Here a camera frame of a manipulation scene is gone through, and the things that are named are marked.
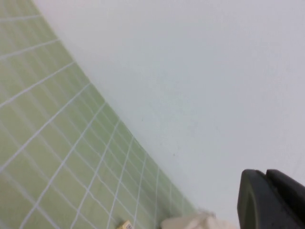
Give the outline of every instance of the green tile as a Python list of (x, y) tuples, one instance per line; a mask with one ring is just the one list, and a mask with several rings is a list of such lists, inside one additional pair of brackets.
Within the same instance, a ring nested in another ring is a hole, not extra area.
[(60, 112), (55, 117), (53, 123), (68, 139), (71, 145), (74, 145), (74, 143), (80, 138), (80, 132), (73, 126), (73, 124), (69, 121), (69, 117), (66, 116), (63, 112)]
[(168, 208), (170, 207), (171, 203), (170, 203), (170, 197), (171, 194), (167, 191), (165, 191), (164, 189), (160, 188), (158, 186), (158, 206), (159, 207), (163, 207), (163, 208)]
[(19, 92), (25, 89), (21, 81), (18, 79), (18, 76), (12, 71), (7, 62), (0, 61), (0, 72), (1, 88), (5, 90), (5, 93), (9, 97), (18, 94)]
[(107, 116), (111, 124), (115, 125), (119, 121), (118, 116), (108, 104), (105, 105), (102, 112)]
[(52, 41), (56, 39), (56, 35), (53, 30), (49, 27), (48, 23), (44, 17), (37, 18), (35, 23), (38, 29), (41, 31), (41, 36), (43, 36), (43, 41)]
[(15, 3), (15, 1), (12, 0), (3, 0), (2, 1), (2, 7), (4, 7), (6, 13), (10, 17), (20, 17), (22, 14), (19, 12), (19, 9)]
[(172, 199), (173, 202), (177, 205), (177, 207), (180, 208), (182, 206), (183, 195), (174, 185), (172, 186)]
[(22, 16), (38, 15), (39, 11), (33, 5), (31, 0), (15, 1)]
[(141, 173), (144, 162), (142, 162), (139, 158), (137, 158), (137, 156), (135, 156), (133, 151), (130, 151), (128, 159), (131, 161), (133, 166)]
[(191, 213), (194, 213), (196, 211), (195, 208), (193, 207), (193, 205), (188, 200), (184, 200), (184, 205), (183, 206), (184, 206), (183, 211), (186, 214), (191, 214)]
[(135, 214), (135, 209), (137, 207), (137, 200), (127, 191), (124, 186), (120, 186), (118, 192), (118, 200), (129, 210), (131, 214)]
[(35, 36), (41, 43), (45, 43), (51, 40), (54, 40), (54, 36), (51, 36), (43, 31), (43, 25), (46, 27), (47, 24), (44, 22), (43, 17), (38, 17), (32, 20), (27, 20), (27, 23), (30, 26), (30, 30), (35, 33)]
[(0, 166), (2, 166), (10, 157), (14, 155), (18, 147), (8, 136), (4, 128), (0, 125)]
[(154, 221), (151, 219), (153, 216), (149, 216), (141, 205), (138, 205), (137, 221), (146, 229), (154, 229)]
[(156, 190), (157, 187), (157, 180), (154, 176), (152, 176), (152, 174), (146, 169), (144, 169), (143, 171), (143, 177), (145, 179), (145, 181), (147, 181), (147, 183), (149, 183), (154, 190)]
[(139, 171), (132, 165), (130, 160), (127, 160), (125, 165), (125, 170), (131, 175), (131, 177), (136, 181), (137, 185), (140, 185), (141, 174)]
[(119, 135), (118, 131), (116, 131), (113, 135), (113, 139), (115, 141), (115, 143), (120, 147), (120, 149), (127, 154), (128, 152), (128, 144), (126, 143), (126, 141)]
[(142, 229), (143, 226), (140, 225), (138, 221), (136, 221), (136, 222), (135, 222), (135, 225), (134, 225), (134, 228), (135, 228), (135, 229)]
[(44, 82), (44, 85), (52, 93), (52, 97), (54, 98), (56, 103), (60, 106), (60, 108), (62, 108), (64, 105), (66, 105), (68, 99), (64, 92), (61, 90), (61, 88), (55, 83), (55, 77), (56, 75), (46, 80)]
[(20, 32), (20, 34), (23, 36), (23, 39), (25, 39), (25, 42), (29, 44), (29, 46), (34, 46), (39, 44), (40, 42), (33, 36), (33, 31), (29, 30), (28, 28), (28, 22), (33, 19), (28, 20), (17, 20), (14, 22), (14, 25), (16, 26), (17, 30)]
[(69, 67), (65, 68), (59, 73), (59, 77), (55, 78), (55, 81), (57, 84), (65, 91), (66, 96), (68, 99), (72, 99), (77, 92), (79, 92), (83, 86), (80, 86), (78, 88), (75, 88), (71, 82), (70, 79), (73, 77), (72, 75), (69, 74)]
[(146, 212), (149, 213), (151, 216), (154, 216), (155, 213), (155, 201), (152, 201), (148, 196), (145, 194), (143, 190), (140, 190), (140, 196), (139, 196), (139, 203), (140, 205), (145, 208)]
[(51, 56), (55, 59), (57, 66), (65, 66), (73, 61), (61, 42), (56, 42), (55, 45), (49, 49)]
[(131, 149), (138, 156), (139, 159), (144, 161), (146, 152), (136, 140), (132, 141)]
[(50, 118), (49, 115), (42, 113), (39, 104), (34, 101), (29, 92), (16, 98), (13, 103), (21, 109), (22, 115), (35, 127), (35, 131), (39, 130)]
[(5, 55), (16, 51), (17, 48), (14, 47), (14, 45), (10, 42), (10, 38), (5, 33), (3, 23), (0, 23), (0, 41), (0, 55)]
[(178, 206), (178, 204), (173, 201), (171, 206), (171, 212), (174, 217), (180, 217), (183, 214), (182, 206), (181, 205)]
[(165, 189), (167, 192), (170, 191), (171, 181), (165, 175), (165, 173), (163, 173), (162, 170), (160, 170), (160, 172), (159, 172), (158, 181), (159, 181), (159, 185), (162, 186), (163, 189)]
[(92, 113), (88, 107), (86, 106), (86, 104), (81, 100), (81, 98), (79, 96), (77, 96), (72, 105), (74, 106), (75, 109), (77, 109), (80, 113), (80, 116), (83, 117), (84, 120), (87, 121), (87, 123), (89, 123), (91, 121), (91, 119), (94, 116), (94, 113)]
[(100, 180), (96, 177), (90, 188), (90, 192), (106, 209), (111, 211), (114, 201), (113, 192), (111, 192)]
[(113, 219), (110, 220), (110, 224), (109, 224), (109, 229), (117, 229), (121, 224), (123, 224), (124, 221), (120, 222), (120, 221), (115, 221)]
[(86, 133), (84, 134), (84, 138), (87, 142), (95, 149), (96, 152), (102, 156), (104, 154), (106, 145), (94, 135), (91, 129), (87, 129)]
[(19, 228), (23, 219), (32, 208), (15, 186), (0, 174), (0, 219), (9, 228)]
[(0, 18), (6, 18), (6, 12), (4, 7), (0, 7)]
[(133, 216), (126, 211), (119, 201), (115, 201), (114, 203), (112, 217), (117, 222), (125, 222), (126, 220), (129, 220), (133, 224)]
[(97, 106), (94, 100), (89, 96), (88, 94), (89, 89), (90, 88), (87, 87), (84, 93), (81, 94), (81, 97), (83, 98), (84, 102), (88, 105), (89, 109), (95, 114), (100, 107)]
[(25, 147), (25, 151), (27, 151), (48, 178), (53, 176), (61, 164), (55, 154), (51, 152), (39, 136), (30, 141)]
[(75, 152), (69, 156), (66, 164), (81, 183), (88, 187), (94, 176), (94, 171)]
[(118, 159), (121, 165), (124, 165), (126, 154), (119, 149), (118, 145), (111, 140), (109, 143), (109, 149), (113, 153), (113, 155)]
[(101, 157), (90, 148), (84, 139), (81, 139), (78, 142), (75, 150), (86, 160), (89, 165), (91, 165), (93, 169), (97, 168)]
[(88, 84), (90, 81), (88, 77), (84, 74), (82, 69), (78, 66), (78, 64), (74, 63), (70, 68), (71, 74), (77, 77), (82, 85)]
[(109, 142), (111, 133), (108, 133), (96, 119), (92, 122), (91, 129), (103, 140), (103, 142)]
[(43, 68), (45, 75), (51, 75), (58, 71), (62, 66), (57, 66), (52, 59), (52, 56), (48, 53), (48, 50), (52, 48), (52, 44), (38, 47), (34, 50), (35, 57), (40, 67)]
[(87, 221), (78, 216), (73, 229), (94, 229)]
[(15, 140), (21, 145), (34, 134), (34, 132), (21, 120), (20, 115), (17, 114), (9, 104), (0, 109), (0, 120)]
[(53, 229), (54, 227), (48, 220), (36, 209), (25, 223), (24, 229), (44, 228)]
[(96, 228), (107, 228), (108, 213), (103, 209), (97, 201), (95, 201), (90, 195), (87, 195), (82, 208), (81, 213), (87, 218)]
[(77, 208), (86, 189), (66, 169), (61, 168), (53, 181), (53, 185)]
[(139, 186), (132, 180), (130, 175), (123, 173), (122, 183), (128, 189), (128, 191), (133, 195), (134, 198), (138, 198)]
[(115, 160), (114, 155), (109, 150), (107, 150), (104, 156), (104, 162), (117, 177), (120, 177), (123, 167)]
[(152, 188), (151, 185), (146, 182), (146, 180), (142, 179), (142, 181), (141, 181), (141, 190), (146, 193), (146, 195), (148, 196), (148, 198), (152, 202), (155, 201), (156, 190), (154, 188)]
[(131, 142), (132, 134), (130, 133), (130, 131), (123, 122), (120, 122), (118, 124), (117, 131), (122, 135), (122, 137), (125, 139), (126, 142), (128, 143)]
[(63, 111), (69, 119), (74, 123), (77, 129), (82, 133), (87, 126), (87, 122), (82, 118), (78, 110), (73, 104), (69, 104)]
[(100, 106), (102, 106), (104, 104), (104, 102), (105, 102), (104, 98), (97, 91), (97, 89), (94, 87), (93, 84), (90, 84), (88, 93), (91, 96), (91, 98), (96, 102), (98, 107), (100, 107)]
[(44, 79), (48, 75), (46, 69), (41, 65), (41, 59), (37, 56), (36, 51), (39, 49), (40, 48), (36, 48), (21, 54), (25, 65), (32, 70), (38, 81)]
[(73, 75), (70, 71), (71, 65), (67, 68), (65, 68), (62, 71), (62, 77), (58, 79), (58, 83), (61, 84), (62, 88), (67, 88), (70, 91), (70, 94), (72, 95), (71, 98), (79, 92), (85, 84), (79, 84), (75, 75)]
[(60, 133), (50, 124), (46, 125), (40, 132), (48, 145), (63, 160), (71, 149), (71, 145), (60, 135)]
[(158, 174), (158, 166), (155, 161), (147, 155), (145, 167), (153, 174), (155, 178), (157, 178)]
[(165, 219), (172, 217), (169, 208), (159, 207), (157, 209), (157, 224), (160, 225), (161, 222)]
[(101, 125), (107, 130), (108, 133), (112, 133), (114, 130), (114, 125), (112, 125), (107, 119), (103, 112), (99, 112), (96, 118), (99, 120)]
[(98, 175), (103, 182), (109, 187), (112, 192), (116, 192), (119, 180), (111, 173), (106, 167), (105, 162), (102, 162), (101, 167), (98, 171)]
[(8, 39), (11, 41), (13, 46), (17, 48), (17, 50), (22, 50), (29, 47), (29, 45), (26, 43), (23, 37), (20, 36), (17, 29), (14, 27), (14, 22), (6, 21), (1, 25), (1, 30), (6, 33)]
[(36, 98), (39, 105), (43, 107), (45, 112), (49, 114), (50, 117), (54, 116), (60, 109), (60, 107), (55, 103), (49, 95), (46, 94), (45, 89), (42, 87), (44, 84), (38, 85), (32, 88), (29, 93)]
[(44, 194), (40, 206), (60, 228), (69, 228), (76, 215), (76, 210), (52, 187)]
[(22, 55), (12, 56), (7, 61), (14, 74), (19, 78), (23, 88), (28, 88), (38, 82), (38, 79), (33, 76), (33, 71), (26, 65)]

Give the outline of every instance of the tile grout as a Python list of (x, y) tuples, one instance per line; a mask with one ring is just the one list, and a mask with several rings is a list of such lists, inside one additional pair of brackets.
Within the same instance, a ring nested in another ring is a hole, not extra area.
[(72, 224), (71, 224), (71, 226), (70, 226), (70, 229), (73, 228), (73, 226), (74, 226), (74, 224), (75, 224), (75, 222), (76, 222), (76, 220), (77, 220), (77, 218), (78, 218), (78, 215), (79, 215), (79, 213), (80, 213), (81, 207), (82, 207), (82, 205), (83, 205), (83, 203), (84, 203), (84, 201), (85, 201), (85, 199), (86, 199), (86, 197), (87, 197), (87, 194), (88, 194), (88, 192), (89, 192), (89, 190), (90, 190), (90, 188), (91, 188), (91, 186), (92, 186), (92, 184), (93, 184), (93, 182), (94, 182), (94, 179), (95, 179), (95, 177), (96, 177), (96, 175), (97, 175), (97, 171), (99, 170), (99, 168), (100, 168), (100, 166), (101, 166), (101, 164), (102, 164), (102, 162), (103, 162), (103, 160), (104, 160), (105, 154), (106, 154), (107, 149), (108, 149), (108, 147), (109, 147), (109, 143), (110, 143), (111, 139), (113, 138), (113, 135), (114, 135), (114, 133), (115, 133), (117, 127), (118, 127), (119, 122), (120, 122), (120, 121), (118, 121), (117, 124), (116, 124), (116, 126), (114, 127), (114, 130), (113, 130), (113, 133), (112, 133), (112, 135), (111, 135), (111, 137), (110, 137), (110, 139), (109, 139), (108, 145), (106, 146), (106, 148), (105, 148), (105, 150), (104, 150), (104, 153), (103, 153), (103, 155), (102, 155), (102, 157), (101, 157), (101, 159), (100, 159), (100, 161), (99, 161), (99, 163), (98, 163), (98, 165), (97, 165), (97, 168), (96, 168), (96, 170), (94, 171), (94, 175), (93, 175), (93, 177), (92, 177), (92, 179), (91, 179), (91, 182), (90, 182), (90, 184), (89, 184), (89, 186), (88, 186), (88, 189), (86, 190), (86, 193), (85, 193), (83, 199), (81, 200), (81, 203), (80, 203), (79, 207), (77, 208), (77, 214), (76, 214), (76, 216), (75, 216), (74, 221), (72, 222)]
[(157, 187), (156, 187), (156, 202), (155, 202), (155, 205), (156, 205), (156, 208), (155, 208), (155, 212), (154, 212), (154, 228), (156, 228), (156, 224), (157, 224), (157, 208), (158, 208), (158, 180), (159, 180), (159, 172), (160, 172), (160, 169), (158, 168), (158, 171), (157, 171)]
[(8, 22), (8, 21), (28, 20), (28, 19), (40, 18), (40, 17), (42, 17), (42, 15), (37, 14), (37, 15), (24, 16), (24, 17), (7, 17), (7, 18), (0, 18), (0, 23), (1, 23), (1, 22)]
[(52, 41), (49, 41), (49, 42), (37, 44), (37, 45), (31, 46), (31, 47), (28, 47), (28, 48), (25, 48), (25, 49), (22, 49), (22, 50), (11, 52), (9, 54), (4, 54), (4, 55), (0, 56), (0, 61), (5, 60), (5, 59), (7, 59), (9, 57), (12, 57), (12, 56), (16, 56), (16, 55), (22, 54), (24, 52), (27, 52), (27, 51), (30, 51), (30, 50), (33, 50), (33, 49), (37, 49), (39, 47), (42, 47), (42, 46), (45, 46), (45, 45), (48, 45), (48, 44), (55, 43), (57, 41), (59, 41), (59, 39), (55, 39), (55, 40), (52, 40)]
[(21, 148), (17, 150), (17, 152), (10, 157), (1, 167), (0, 167), (0, 173), (4, 170), (4, 168), (31, 142), (32, 139), (34, 139), (42, 130), (43, 128), (49, 124), (64, 108), (69, 105), (89, 84), (87, 84), (85, 87), (83, 87), (82, 90), (80, 90), (71, 100), (69, 100), (55, 115), (52, 116), (37, 132), (34, 133), (32, 137), (30, 137)]
[(115, 201), (116, 201), (116, 199), (117, 199), (117, 197), (118, 197), (119, 186), (120, 186), (120, 183), (121, 183), (121, 181), (122, 181), (123, 171), (124, 171), (125, 166), (126, 166), (126, 162), (127, 162), (127, 158), (128, 158), (129, 152), (130, 152), (130, 148), (131, 148), (131, 145), (132, 145), (132, 141), (133, 141), (133, 137), (132, 137), (131, 142), (130, 142), (130, 145), (129, 145), (129, 147), (128, 147), (128, 151), (127, 151), (126, 159), (125, 159), (125, 162), (124, 162), (123, 170), (122, 170), (122, 172), (121, 172), (119, 184), (118, 184), (118, 186), (117, 186), (117, 188), (116, 188), (114, 200), (113, 200), (112, 207), (111, 207), (111, 210), (110, 210), (110, 213), (109, 213), (109, 219), (108, 219), (108, 222), (107, 222), (107, 228), (106, 228), (106, 229), (109, 229), (110, 218), (112, 217), (112, 212), (113, 212), (114, 204), (115, 204)]
[(36, 209), (36, 207), (39, 205), (42, 197), (44, 196), (45, 192), (48, 190), (49, 186), (51, 185), (52, 181), (55, 179), (55, 177), (57, 176), (57, 174), (59, 173), (61, 167), (63, 167), (63, 165), (65, 164), (65, 162), (67, 161), (68, 157), (70, 156), (70, 154), (73, 152), (74, 148), (76, 147), (77, 143), (79, 142), (79, 140), (83, 137), (84, 133), (86, 132), (86, 130), (89, 128), (89, 126), (91, 125), (91, 123), (93, 122), (93, 120), (95, 119), (96, 115), (99, 113), (99, 111), (103, 108), (103, 106), (100, 107), (100, 109), (98, 110), (98, 112), (95, 114), (95, 116), (92, 118), (92, 120), (89, 122), (89, 124), (87, 125), (87, 127), (85, 128), (85, 130), (83, 131), (82, 135), (79, 137), (79, 139), (75, 142), (75, 144), (73, 145), (72, 149), (69, 151), (69, 153), (67, 154), (67, 156), (64, 158), (64, 160), (62, 161), (61, 165), (57, 168), (56, 172), (53, 174), (53, 176), (51, 177), (50, 181), (48, 182), (46, 188), (42, 191), (42, 193), (40, 194), (37, 202), (35, 203), (34, 207), (29, 211), (29, 213), (27, 214), (27, 216), (24, 218), (24, 220), (21, 223), (20, 228), (23, 228), (24, 224), (26, 223), (26, 221), (30, 218), (31, 214), (33, 213), (33, 211)]
[(138, 204), (139, 204), (139, 200), (140, 200), (141, 184), (142, 184), (142, 177), (143, 177), (143, 173), (144, 173), (144, 167), (145, 167), (145, 163), (146, 163), (146, 158), (147, 158), (147, 155), (145, 155), (144, 164), (143, 164), (142, 173), (141, 173), (141, 178), (140, 178), (140, 184), (139, 184), (139, 190), (138, 190), (138, 198), (137, 198), (137, 205), (135, 207), (135, 214), (134, 214), (134, 224), (136, 224), (136, 221), (137, 221), (137, 211), (138, 211)]

